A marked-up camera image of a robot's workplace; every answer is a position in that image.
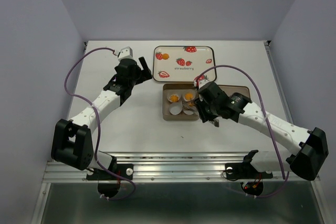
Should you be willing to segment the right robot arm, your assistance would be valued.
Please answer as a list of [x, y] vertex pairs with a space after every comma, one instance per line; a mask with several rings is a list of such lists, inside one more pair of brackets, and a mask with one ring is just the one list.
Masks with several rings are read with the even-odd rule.
[[227, 95], [212, 81], [198, 81], [195, 86], [198, 97], [194, 104], [202, 122], [219, 126], [218, 118], [232, 120], [270, 137], [286, 149], [274, 153], [250, 151], [241, 163], [229, 165], [230, 179], [248, 179], [278, 170], [315, 180], [329, 154], [323, 130], [316, 127], [310, 131], [284, 121], [241, 93]]

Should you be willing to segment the metal serving tongs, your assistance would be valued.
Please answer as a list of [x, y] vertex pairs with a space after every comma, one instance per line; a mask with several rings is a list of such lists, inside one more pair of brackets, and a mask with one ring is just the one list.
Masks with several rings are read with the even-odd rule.
[[[182, 101], [182, 106], [183, 106], [183, 109], [193, 110], [194, 115], [199, 115], [196, 106], [192, 102]], [[218, 119], [214, 119], [214, 120], [208, 121], [208, 122], [211, 123], [212, 125], [214, 125], [215, 127], [219, 127], [219, 120]]]

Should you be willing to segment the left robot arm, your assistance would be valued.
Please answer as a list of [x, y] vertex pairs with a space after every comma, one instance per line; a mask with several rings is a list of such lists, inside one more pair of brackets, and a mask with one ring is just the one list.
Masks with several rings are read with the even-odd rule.
[[120, 177], [117, 159], [98, 151], [99, 142], [93, 142], [92, 134], [101, 132], [101, 122], [125, 103], [135, 85], [152, 79], [144, 57], [138, 61], [124, 57], [115, 70], [116, 74], [88, 107], [70, 120], [61, 119], [56, 123], [51, 149], [55, 161], [78, 170], [98, 169], [106, 179]]

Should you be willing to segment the orange cookie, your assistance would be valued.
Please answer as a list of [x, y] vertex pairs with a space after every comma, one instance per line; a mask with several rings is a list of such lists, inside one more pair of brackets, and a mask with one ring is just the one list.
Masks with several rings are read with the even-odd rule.
[[180, 99], [180, 96], [177, 95], [177, 94], [172, 94], [168, 97], [168, 100], [171, 102], [171, 103], [175, 103], [175, 102], [178, 102]]
[[162, 58], [164, 59], [164, 60], [167, 60], [167, 59], [169, 59], [169, 54], [163, 54], [163, 56], [162, 56]]
[[185, 99], [186, 101], [192, 101], [192, 100], [194, 99], [194, 94], [191, 93], [191, 92], [185, 93], [185, 94], [184, 94], [184, 99]]

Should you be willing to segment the gold tin lid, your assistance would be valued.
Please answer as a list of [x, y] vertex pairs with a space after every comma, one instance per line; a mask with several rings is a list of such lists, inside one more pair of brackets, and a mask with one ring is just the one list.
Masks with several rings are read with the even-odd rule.
[[243, 96], [247, 97], [250, 100], [250, 90], [246, 86], [230, 86], [230, 85], [222, 85], [222, 84], [220, 84], [219, 87], [227, 95], [227, 98], [225, 99], [225, 101], [228, 101], [229, 97], [232, 94], [234, 94], [234, 93], [240, 93], [240, 94], [242, 94]]

